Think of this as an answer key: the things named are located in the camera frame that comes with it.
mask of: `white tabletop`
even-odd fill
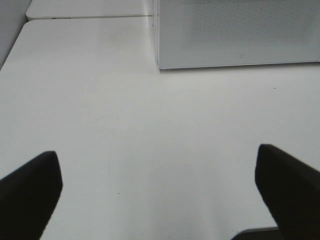
[[[159,72],[149,20],[31,21],[0,71],[0,177],[59,157],[43,240],[228,240],[275,226],[259,144],[320,169],[319,65]]]
[[[153,0],[32,0],[26,16],[35,19],[150,16]]]

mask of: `white panel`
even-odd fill
[[[28,20],[150,16],[153,0],[32,0]]]
[[[318,0],[159,0],[161,68],[315,62]]]

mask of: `gray wall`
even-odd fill
[[[21,28],[27,22],[26,10],[31,0],[0,0],[0,69]]]

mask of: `white table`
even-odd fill
[[[60,160],[43,240],[228,240],[275,225],[260,143],[320,169],[319,65],[159,72],[149,20],[31,21],[0,71],[0,177]]]
[[[152,14],[153,0],[32,0],[26,17],[35,19],[85,19],[139,17]]]

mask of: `perforated panel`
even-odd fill
[[[320,56],[319,0],[158,1],[158,60],[165,68],[312,62]]]

